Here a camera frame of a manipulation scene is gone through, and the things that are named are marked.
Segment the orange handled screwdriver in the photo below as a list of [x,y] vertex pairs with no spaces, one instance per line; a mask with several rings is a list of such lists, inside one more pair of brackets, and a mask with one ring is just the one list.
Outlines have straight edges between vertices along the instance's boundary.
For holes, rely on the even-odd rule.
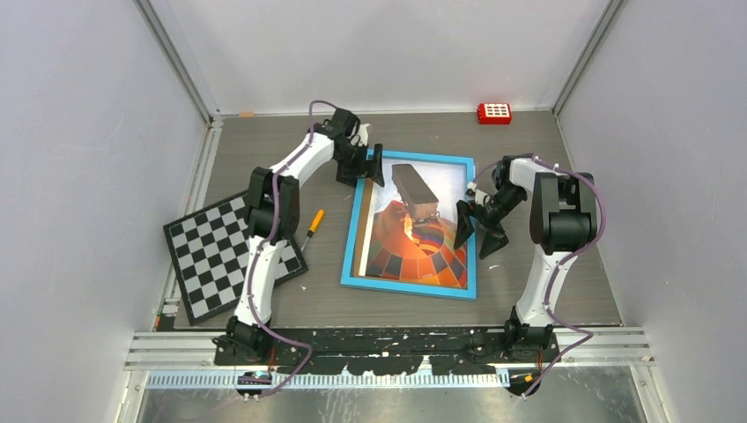
[[319,225],[322,223],[324,215],[325,215],[325,211],[323,209],[320,209],[314,216],[314,219],[312,220],[312,223],[307,230],[306,238],[300,247],[301,250],[304,250],[306,248],[308,242],[311,240],[311,238],[316,233]]

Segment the hot air balloon photo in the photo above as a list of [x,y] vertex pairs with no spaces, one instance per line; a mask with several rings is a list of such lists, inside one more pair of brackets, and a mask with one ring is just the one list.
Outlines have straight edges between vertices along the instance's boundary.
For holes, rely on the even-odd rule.
[[399,285],[469,287],[469,248],[454,249],[456,203],[466,168],[455,163],[385,159],[385,186],[373,183],[366,276]]

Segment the blue picture frame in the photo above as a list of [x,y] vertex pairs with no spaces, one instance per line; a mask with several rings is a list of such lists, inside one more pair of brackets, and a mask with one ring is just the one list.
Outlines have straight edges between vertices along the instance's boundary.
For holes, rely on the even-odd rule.
[[[462,199],[465,197],[465,189],[469,182],[471,182],[475,175],[475,162],[472,158],[452,155],[440,155],[440,154],[429,154],[421,152],[397,152],[397,151],[384,151],[382,154],[382,170],[383,161],[385,159],[406,159],[406,160],[427,160],[434,162],[444,163],[455,163],[462,165],[466,168],[466,182],[462,188]],[[469,248],[469,287],[465,291],[454,291],[451,292],[446,288],[437,286],[420,286],[420,285],[399,285],[389,281],[383,281],[379,279],[369,278],[358,278],[353,275],[353,266],[358,259],[358,226],[360,216],[360,206],[363,197],[363,190],[366,180],[360,179],[355,187],[355,194],[353,197],[351,221],[349,225],[349,231],[347,240],[345,243],[344,261],[341,276],[341,284],[346,287],[362,288],[377,291],[389,291],[394,293],[407,293],[407,294],[419,294],[433,297],[459,299],[459,300],[474,300],[477,297],[477,246],[476,238],[471,236],[463,245],[467,245]]]

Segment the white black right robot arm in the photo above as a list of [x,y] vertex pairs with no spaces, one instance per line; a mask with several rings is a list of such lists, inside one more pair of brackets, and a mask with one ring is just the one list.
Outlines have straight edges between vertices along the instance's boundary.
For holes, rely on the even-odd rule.
[[591,174],[551,165],[537,155],[507,155],[492,170],[495,193],[471,181],[456,202],[454,245],[460,248],[477,230],[484,231],[479,256],[504,248],[508,237],[502,220],[520,203],[530,202],[529,235],[535,245],[528,283],[505,322],[499,341],[514,361],[550,349],[558,324],[554,303],[578,255],[600,233],[597,198]]

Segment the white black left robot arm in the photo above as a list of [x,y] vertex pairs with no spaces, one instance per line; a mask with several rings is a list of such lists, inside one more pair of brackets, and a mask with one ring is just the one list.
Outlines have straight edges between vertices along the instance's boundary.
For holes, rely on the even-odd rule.
[[277,341],[303,347],[270,328],[277,262],[300,222],[300,190],[321,166],[335,161],[337,181],[351,187],[360,179],[384,186],[383,147],[369,143],[370,131],[352,111],[336,108],[329,119],[311,119],[300,144],[282,160],[250,175],[245,196],[248,267],[226,332],[213,340],[217,365],[262,364]]

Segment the red toy brick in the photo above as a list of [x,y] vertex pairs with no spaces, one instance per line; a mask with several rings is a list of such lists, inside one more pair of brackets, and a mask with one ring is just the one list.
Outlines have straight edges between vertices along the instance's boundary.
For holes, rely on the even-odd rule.
[[508,125],[513,120],[511,106],[508,103],[479,103],[477,122],[482,125]]

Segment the black white chessboard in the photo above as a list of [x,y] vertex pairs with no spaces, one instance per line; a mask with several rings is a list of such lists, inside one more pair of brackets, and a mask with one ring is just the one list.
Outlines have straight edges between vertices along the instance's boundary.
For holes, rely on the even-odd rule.
[[244,192],[163,226],[188,322],[233,310],[249,265]]

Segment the aluminium front rail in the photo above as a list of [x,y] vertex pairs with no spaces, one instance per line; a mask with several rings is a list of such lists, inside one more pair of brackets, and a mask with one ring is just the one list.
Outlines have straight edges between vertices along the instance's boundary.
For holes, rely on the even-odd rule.
[[217,331],[140,332],[125,367],[158,388],[522,390],[562,368],[655,364],[640,328],[597,327],[591,339],[557,329],[542,351],[507,350],[503,337],[489,327],[285,328],[255,358]]

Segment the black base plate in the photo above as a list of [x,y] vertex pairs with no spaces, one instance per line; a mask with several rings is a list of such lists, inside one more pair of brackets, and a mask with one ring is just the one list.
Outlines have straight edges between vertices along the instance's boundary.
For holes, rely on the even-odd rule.
[[412,375],[427,365],[434,375],[481,375],[497,364],[537,368],[559,354],[510,343],[502,327],[283,328],[276,338],[236,330],[212,339],[218,366],[270,367],[281,375]]

